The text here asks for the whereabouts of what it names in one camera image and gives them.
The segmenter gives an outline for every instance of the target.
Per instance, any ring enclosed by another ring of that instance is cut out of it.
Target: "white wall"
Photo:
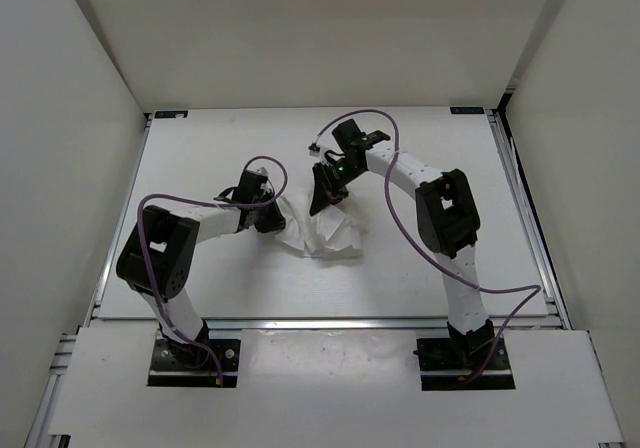
[[[545,2],[88,1],[147,111],[495,107]]]
[[[508,118],[572,321],[640,446],[640,0],[567,0]]]
[[[21,447],[75,332],[144,119],[74,0],[0,0],[0,446]]]

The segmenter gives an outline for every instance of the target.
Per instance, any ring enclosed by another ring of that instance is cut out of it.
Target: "white cloth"
[[[362,256],[366,223],[353,194],[314,216],[309,216],[310,194],[282,195],[278,206],[287,226],[276,235],[276,240],[302,256],[333,259]]]

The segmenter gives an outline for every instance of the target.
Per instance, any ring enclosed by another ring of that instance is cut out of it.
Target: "purple cable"
[[[209,346],[207,346],[207,345],[205,345],[203,343],[200,343],[198,341],[192,340],[191,338],[186,336],[184,333],[182,333],[180,330],[178,330],[175,327],[175,325],[173,324],[173,322],[171,321],[171,318],[169,317],[169,314],[164,310],[164,307],[162,306],[162,297],[160,296],[160,291],[158,290],[158,281],[156,280],[156,275],[155,275],[155,273],[153,271],[153,264],[151,263],[151,254],[149,252],[149,247],[147,246],[147,236],[145,235],[145,232],[144,232],[143,212],[144,212],[145,204],[147,204],[151,200],[157,200],[157,199],[178,201],[180,203],[187,203],[187,204],[190,204],[190,205],[205,206],[205,207],[209,207],[209,208],[223,208],[223,209],[227,209],[227,208],[262,208],[262,207],[265,207],[267,205],[270,205],[271,203],[274,203],[280,197],[280,195],[282,195],[282,193],[284,192],[285,188],[287,187],[287,183],[289,181],[289,175],[288,175],[287,170],[284,167],[284,165],[282,163],[280,163],[278,160],[276,160],[275,158],[272,158],[270,156],[262,156],[262,155],[261,156],[254,156],[253,158],[251,158],[247,162],[247,164],[244,166],[243,171],[246,170],[247,167],[251,163],[256,161],[256,160],[268,160],[268,161],[271,161],[271,162],[275,163],[282,170],[282,174],[284,175],[284,181],[282,182],[282,187],[269,200],[261,201],[259,203],[246,203],[246,204],[243,204],[243,203],[212,203],[210,201],[191,200],[191,199],[188,199],[188,198],[181,198],[179,196],[166,195],[164,193],[152,193],[152,194],[147,195],[144,198],[142,198],[142,200],[140,200],[140,204],[138,205],[137,217],[138,217],[138,236],[140,237],[140,245],[141,245],[140,247],[142,249],[142,257],[144,258],[144,264],[145,264],[145,267],[147,269],[147,275],[149,276],[149,284],[151,285],[151,291],[153,292],[153,298],[156,301],[156,305],[158,305],[158,313],[160,314],[160,317],[163,319],[163,321],[167,324],[169,329],[178,338],[180,338],[185,343],[193,345],[196,348],[200,348],[201,350],[204,350],[204,351],[207,352],[207,354],[211,357],[211,359],[213,360],[213,362],[216,365],[217,377],[218,377],[218,381],[220,383],[220,387],[223,386],[222,366],[220,366],[220,360],[218,360],[218,357],[216,356],[215,352],[211,349],[211,347],[209,347]]]
[[[420,256],[422,256],[422,258],[424,258],[431,266],[436,268],[442,274],[447,275],[447,276],[449,276],[450,278],[453,278],[456,281],[459,281],[460,283],[468,286],[469,288],[472,288],[474,290],[478,290],[481,293],[487,293],[487,294],[490,294],[490,295],[501,295],[501,294],[519,293],[519,292],[522,292],[522,291],[531,290],[531,293],[529,295],[527,295],[524,298],[524,300],[522,300],[513,309],[513,311],[511,311],[511,313],[509,313],[507,315],[507,317],[504,319],[504,322],[502,323],[502,325],[498,329],[498,332],[496,333],[495,338],[494,338],[493,342],[491,343],[491,347],[489,348],[489,352],[488,352],[486,358],[484,359],[484,361],[464,381],[462,381],[460,383],[457,383],[455,385],[455,388],[459,388],[461,386],[466,385],[467,383],[471,383],[473,380],[475,380],[480,375],[482,375],[482,373],[486,369],[487,365],[491,361],[491,358],[493,357],[493,354],[495,353],[496,348],[498,347],[498,343],[500,341],[500,337],[502,336],[504,331],[507,329],[507,325],[509,324],[509,322],[516,316],[516,314],[522,309],[522,307],[524,305],[526,305],[534,296],[536,296],[542,290],[542,287],[540,285],[526,285],[526,286],[520,286],[520,287],[517,287],[517,288],[507,288],[505,290],[493,290],[493,289],[489,289],[489,288],[483,288],[480,285],[478,285],[476,283],[472,283],[471,281],[467,280],[466,278],[463,278],[462,276],[457,275],[453,271],[448,270],[444,266],[440,265],[440,263],[438,263],[438,261],[436,259],[432,258],[431,255],[429,255],[420,246],[420,244],[418,244],[418,242],[416,242],[416,240],[411,236],[411,234],[407,231],[407,229],[402,224],[402,221],[400,220],[400,217],[398,216],[398,213],[396,212],[396,210],[395,210],[395,208],[393,206],[393,202],[391,201],[391,193],[390,193],[390,190],[389,190],[389,187],[390,187],[390,184],[391,184],[391,171],[393,170],[393,167],[395,166],[396,162],[398,161],[398,156],[400,155],[400,153],[399,153],[399,150],[400,150],[400,130],[398,129],[398,124],[396,123],[396,120],[394,120],[393,117],[389,113],[384,112],[382,110],[377,110],[375,108],[363,108],[361,110],[355,110],[355,111],[351,111],[349,113],[346,113],[344,115],[341,115],[338,118],[336,118],[333,121],[331,121],[322,130],[320,130],[316,140],[318,138],[320,138],[320,136],[325,131],[327,131],[331,126],[333,126],[338,121],[343,120],[345,118],[348,118],[350,116],[361,114],[361,113],[375,113],[375,114],[384,116],[387,120],[389,120],[389,122],[391,123],[391,126],[393,127],[393,132],[394,132],[394,150],[395,150],[395,152],[393,154],[393,158],[391,160],[391,163],[389,164],[389,168],[387,169],[387,172],[385,173],[385,176],[384,176],[384,198],[385,198],[385,201],[387,202],[387,207],[389,208],[389,212],[391,213],[391,218],[393,218],[393,221],[398,226],[398,229],[400,230],[400,233],[402,233],[402,235],[405,237],[405,239],[418,252],[418,254]]]

